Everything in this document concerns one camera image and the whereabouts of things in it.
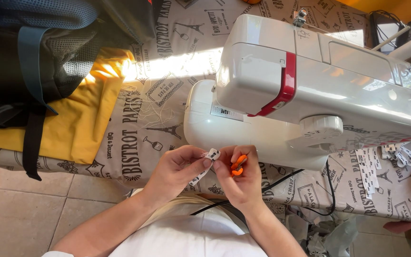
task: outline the yellow cloth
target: yellow cloth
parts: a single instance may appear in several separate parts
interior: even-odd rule
[[[45,118],[39,155],[92,163],[134,56],[101,48],[90,73],[68,97],[49,103],[59,115]],[[0,129],[0,148],[22,151],[25,128]]]

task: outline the sewing machine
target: sewing machine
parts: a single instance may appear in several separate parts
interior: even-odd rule
[[[262,162],[321,170],[333,152],[411,141],[411,64],[241,15],[216,80],[191,89],[184,126],[202,149],[254,144]]]

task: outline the orange scissors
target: orange scissors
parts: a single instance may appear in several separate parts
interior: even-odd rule
[[[233,177],[233,176],[238,176],[238,175],[242,174],[242,172],[243,172],[242,164],[243,164],[244,162],[246,162],[247,160],[248,160],[248,158],[247,158],[246,155],[241,155],[241,156],[237,159],[237,161],[234,162],[234,163],[231,165],[231,170],[232,170],[231,177]]]

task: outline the person's right hand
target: person's right hand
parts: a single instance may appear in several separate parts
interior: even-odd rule
[[[258,154],[254,145],[227,146],[220,149],[221,155],[213,163],[226,197],[232,206],[244,215],[265,206],[261,194],[261,169]],[[239,156],[246,155],[248,160],[242,165],[243,172],[231,177],[230,163],[237,161]]]

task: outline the blue strap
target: blue strap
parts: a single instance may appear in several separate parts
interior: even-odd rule
[[[31,95],[52,113],[58,113],[44,102],[39,68],[39,50],[43,34],[49,28],[23,26],[18,32],[18,59],[26,88]]]

